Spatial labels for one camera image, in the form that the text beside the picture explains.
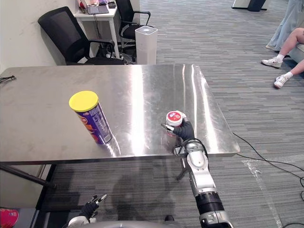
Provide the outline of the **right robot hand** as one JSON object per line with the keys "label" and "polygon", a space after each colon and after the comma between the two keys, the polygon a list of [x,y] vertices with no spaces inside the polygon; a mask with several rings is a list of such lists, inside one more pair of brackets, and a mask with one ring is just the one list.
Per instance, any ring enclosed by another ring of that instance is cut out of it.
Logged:
{"label": "right robot hand", "polygon": [[161,123],[161,126],[169,132],[169,135],[178,136],[184,141],[195,138],[191,122],[185,113],[178,110],[168,112],[166,123]]}

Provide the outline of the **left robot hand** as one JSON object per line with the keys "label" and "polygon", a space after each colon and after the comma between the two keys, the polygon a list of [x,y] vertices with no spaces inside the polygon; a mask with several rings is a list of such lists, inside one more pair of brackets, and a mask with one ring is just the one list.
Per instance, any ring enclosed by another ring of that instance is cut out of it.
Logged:
{"label": "left robot hand", "polygon": [[84,216],[88,220],[95,217],[97,214],[97,209],[99,208],[99,204],[107,198],[107,194],[98,197],[94,195],[90,201],[88,201],[81,209],[79,216]]}

